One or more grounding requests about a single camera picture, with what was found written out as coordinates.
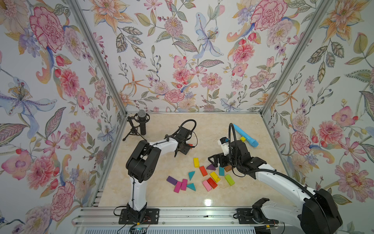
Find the magenta rectangular block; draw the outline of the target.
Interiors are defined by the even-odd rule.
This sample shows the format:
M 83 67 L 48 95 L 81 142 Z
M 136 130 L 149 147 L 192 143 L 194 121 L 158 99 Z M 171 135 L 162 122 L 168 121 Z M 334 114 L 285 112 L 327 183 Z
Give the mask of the magenta rectangular block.
M 187 189 L 187 185 L 188 185 L 188 180 L 187 179 L 183 179 L 182 180 L 182 184 L 181 184 L 181 190 L 185 191 Z
M 181 187 L 182 187 L 182 182 L 178 181 L 178 182 L 176 183 L 176 185 L 175 185 L 173 191 L 174 191 L 175 193 L 179 193 L 180 190 L 181 190 Z

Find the purple rectangular block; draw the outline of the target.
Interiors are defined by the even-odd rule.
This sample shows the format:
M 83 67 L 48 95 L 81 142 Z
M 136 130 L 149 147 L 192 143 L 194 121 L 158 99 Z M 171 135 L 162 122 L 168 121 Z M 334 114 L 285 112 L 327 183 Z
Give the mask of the purple rectangular block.
M 169 182 L 170 184 L 172 184 L 174 186 L 178 183 L 178 181 L 175 178 L 171 177 L 171 176 L 168 176 L 167 182 Z

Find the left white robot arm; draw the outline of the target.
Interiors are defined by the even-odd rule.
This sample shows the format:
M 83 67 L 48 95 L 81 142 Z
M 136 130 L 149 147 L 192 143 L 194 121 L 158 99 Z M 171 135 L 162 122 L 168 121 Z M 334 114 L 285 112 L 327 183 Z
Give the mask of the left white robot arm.
M 131 191 L 126 210 L 134 217 L 142 219 L 147 208 L 147 181 L 154 174 L 159 158 L 165 154 L 179 152 L 186 155 L 194 145 L 189 145 L 194 132 L 180 127 L 174 134 L 166 135 L 156 142 L 140 141 L 126 163 L 130 176 Z

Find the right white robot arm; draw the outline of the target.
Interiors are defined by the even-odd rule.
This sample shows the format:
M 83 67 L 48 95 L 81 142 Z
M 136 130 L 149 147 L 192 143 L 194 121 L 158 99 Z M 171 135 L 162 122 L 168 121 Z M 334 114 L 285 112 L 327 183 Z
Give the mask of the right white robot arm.
M 333 234 L 343 224 L 332 195 L 326 190 L 314 190 L 277 171 L 261 158 L 252 157 L 247 146 L 223 137 L 218 141 L 222 153 L 208 158 L 214 167 L 231 166 L 240 173 L 272 187 L 291 202 L 292 206 L 271 203 L 262 198 L 251 206 L 249 214 L 237 213 L 238 218 L 262 224 L 280 221 L 301 229 L 306 234 Z

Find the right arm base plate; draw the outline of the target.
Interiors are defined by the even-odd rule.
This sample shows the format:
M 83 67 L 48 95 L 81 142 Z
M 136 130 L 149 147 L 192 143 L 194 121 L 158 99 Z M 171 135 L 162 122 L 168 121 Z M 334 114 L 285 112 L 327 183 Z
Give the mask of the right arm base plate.
M 238 208 L 233 215 L 234 219 L 239 221 L 239 224 L 279 224 L 279 221 L 268 219 L 261 211 L 253 210 L 252 208 Z

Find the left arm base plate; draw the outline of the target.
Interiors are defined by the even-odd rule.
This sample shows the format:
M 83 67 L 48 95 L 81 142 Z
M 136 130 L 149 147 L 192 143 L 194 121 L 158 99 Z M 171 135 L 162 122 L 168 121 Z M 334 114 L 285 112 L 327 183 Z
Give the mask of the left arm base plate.
M 146 208 L 140 212 L 122 209 L 121 214 L 119 216 L 118 224 L 130 225 L 130 224 L 158 224 L 160 217 L 160 210 L 159 209 L 149 209 Z

